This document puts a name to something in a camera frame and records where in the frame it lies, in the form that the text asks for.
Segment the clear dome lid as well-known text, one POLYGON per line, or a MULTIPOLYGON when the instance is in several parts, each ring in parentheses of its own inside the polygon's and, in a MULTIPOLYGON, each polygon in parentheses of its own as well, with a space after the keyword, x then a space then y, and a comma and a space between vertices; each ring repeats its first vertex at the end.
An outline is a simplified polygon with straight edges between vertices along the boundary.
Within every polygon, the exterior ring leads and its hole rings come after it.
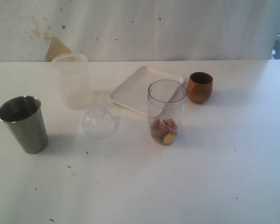
POLYGON ((91 106, 82 121, 84 134, 91 139, 105 139, 116 129, 115 120, 111 112, 101 106, 91 106))

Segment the brown wooden cup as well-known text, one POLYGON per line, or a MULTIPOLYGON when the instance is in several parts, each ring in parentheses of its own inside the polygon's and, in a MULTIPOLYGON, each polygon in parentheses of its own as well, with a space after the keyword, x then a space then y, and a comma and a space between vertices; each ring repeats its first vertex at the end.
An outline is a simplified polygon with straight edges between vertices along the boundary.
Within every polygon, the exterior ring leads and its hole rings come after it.
POLYGON ((195 72, 189 76, 187 96, 196 104, 205 103, 212 94, 213 77, 205 72, 195 72))

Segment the stainless steel cup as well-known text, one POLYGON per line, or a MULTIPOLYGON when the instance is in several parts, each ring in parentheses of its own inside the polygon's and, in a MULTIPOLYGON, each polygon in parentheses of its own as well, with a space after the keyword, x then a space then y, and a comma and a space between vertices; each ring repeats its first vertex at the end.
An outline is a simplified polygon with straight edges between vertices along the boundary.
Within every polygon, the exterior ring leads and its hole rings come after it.
POLYGON ((28 154, 41 152, 48 145, 41 101, 34 96, 19 96, 0 107, 2 121, 28 154))

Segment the clear plastic tumbler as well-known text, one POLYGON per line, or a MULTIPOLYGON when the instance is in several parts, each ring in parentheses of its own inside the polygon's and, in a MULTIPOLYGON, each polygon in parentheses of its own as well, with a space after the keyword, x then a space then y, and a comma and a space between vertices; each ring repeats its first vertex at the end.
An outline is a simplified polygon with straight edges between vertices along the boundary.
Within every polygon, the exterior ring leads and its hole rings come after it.
POLYGON ((186 88, 183 84, 168 79, 158 80, 150 84, 147 95, 149 131, 150 124, 155 119, 173 119, 180 129, 185 102, 186 88))

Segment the white rectangular tray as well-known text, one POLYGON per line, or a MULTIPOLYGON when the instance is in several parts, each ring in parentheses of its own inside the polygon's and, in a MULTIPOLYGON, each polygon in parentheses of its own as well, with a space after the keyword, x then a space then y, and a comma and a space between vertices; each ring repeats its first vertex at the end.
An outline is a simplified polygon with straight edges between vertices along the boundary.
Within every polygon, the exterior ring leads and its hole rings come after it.
POLYGON ((142 66, 126 81, 110 93, 112 102, 147 116, 147 95, 151 83, 158 80, 174 80, 185 84, 185 79, 174 73, 150 66, 142 66))

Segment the translucent plastic container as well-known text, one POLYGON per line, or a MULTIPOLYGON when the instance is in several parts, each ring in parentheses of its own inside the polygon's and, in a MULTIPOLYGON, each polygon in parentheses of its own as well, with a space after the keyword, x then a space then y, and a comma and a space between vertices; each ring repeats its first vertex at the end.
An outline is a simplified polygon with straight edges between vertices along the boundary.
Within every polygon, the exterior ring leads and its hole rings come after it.
POLYGON ((91 102, 89 61, 80 53, 55 57, 52 66, 63 103, 73 110, 83 110, 91 102))

